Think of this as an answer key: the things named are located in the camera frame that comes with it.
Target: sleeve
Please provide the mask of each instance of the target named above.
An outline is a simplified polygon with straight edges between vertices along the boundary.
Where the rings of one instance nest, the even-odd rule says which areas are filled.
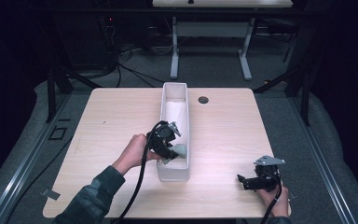
[[[109,212],[113,197],[124,182],[124,176],[114,167],[108,166],[90,185],[78,192],[52,223],[101,223]]]
[[[293,224],[289,217],[273,217],[268,224]]]

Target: dark background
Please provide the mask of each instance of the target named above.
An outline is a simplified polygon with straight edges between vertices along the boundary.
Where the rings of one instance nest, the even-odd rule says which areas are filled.
[[[41,6],[59,3],[39,2]],[[84,0],[78,4],[89,3]],[[112,2],[115,7],[148,7],[150,1],[115,4]],[[345,12],[330,36],[333,41],[325,49],[311,91],[320,98],[334,121],[344,160],[358,180],[358,2],[349,7],[351,10]],[[36,17],[38,20],[24,14],[14,2],[0,1],[0,167],[30,118],[36,97],[34,87],[46,80],[52,64],[86,68],[109,65],[109,50],[94,17],[81,21],[68,21],[72,19],[65,16]],[[120,32],[131,34],[134,42],[147,48],[147,26],[158,23],[156,18],[124,19],[117,20],[122,21],[120,27],[124,27]],[[65,28],[70,28],[69,32],[65,32]],[[87,57],[82,53],[87,50],[94,50],[98,57]]]

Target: white desk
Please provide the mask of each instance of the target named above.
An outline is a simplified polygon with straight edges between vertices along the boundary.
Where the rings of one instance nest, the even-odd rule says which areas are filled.
[[[153,7],[291,7],[291,0],[153,0]],[[238,50],[245,80],[252,80],[246,53],[252,37],[252,22],[179,22],[172,20],[172,65],[171,78],[177,79],[179,66],[178,36],[218,36],[244,37],[242,48]]]
[[[162,89],[96,89],[89,98],[43,214],[55,217],[78,191],[111,164],[135,133],[159,121]],[[201,96],[209,98],[200,104]],[[161,182],[155,161],[127,218],[262,217],[257,193],[244,190],[237,174],[255,177],[254,160],[272,156],[253,92],[249,89],[188,89],[190,179]],[[108,217],[118,217],[130,200],[140,168],[129,170]]]

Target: wooden table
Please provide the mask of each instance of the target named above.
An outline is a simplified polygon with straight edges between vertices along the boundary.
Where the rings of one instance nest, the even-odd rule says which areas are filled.
[[[162,89],[96,89],[68,148],[43,214],[55,217],[78,191],[110,165],[135,133],[159,121]],[[208,104],[199,103],[201,96]],[[145,167],[141,190],[127,218],[262,217],[258,194],[244,190],[237,174],[255,177],[254,160],[272,155],[253,92],[249,89],[188,89],[190,179],[161,182],[155,161]],[[135,189],[140,168],[125,175],[107,217],[118,217]]]
[[[189,4],[188,2],[188,0],[153,0],[153,7],[244,7],[258,9],[291,7],[293,4],[291,0],[194,0],[194,4]],[[243,38],[243,45],[238,50],[238,55],[243,77],[245,80],[252,80],[246,53],[253,29],[254,19],[250,19],[250,22],[189,22],[177,21],[176,17],[173,17],[171,79],[177,79],[178,77],[178,36],[216,36]]]

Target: hand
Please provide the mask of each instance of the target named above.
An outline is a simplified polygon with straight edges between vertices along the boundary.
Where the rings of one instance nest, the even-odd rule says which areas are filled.
[[[264,189],[258,189],[256,192],[260,194],[261,198],[264,201],[264,204],[266,206],[269,206],[274,200],[275,195],[278,190],[278,185],[276,186],[275,190],[271,192],[267,192]],[[289,189],[282,185],[282,193],[279,197],[278,201],[275,203],[275,205],[272,207],[271,213],[275,217],[289,217]]]
[[[146,143],[147,139],[144,134],[140,133],[134,135],[127,144],[126,148],[124,148],[120,157],[113,162],[112,166],[124,175],[130,170],[130,168],[141,165]],[[158,154],[147,150],[147,161],[159,159],[160,156]]]

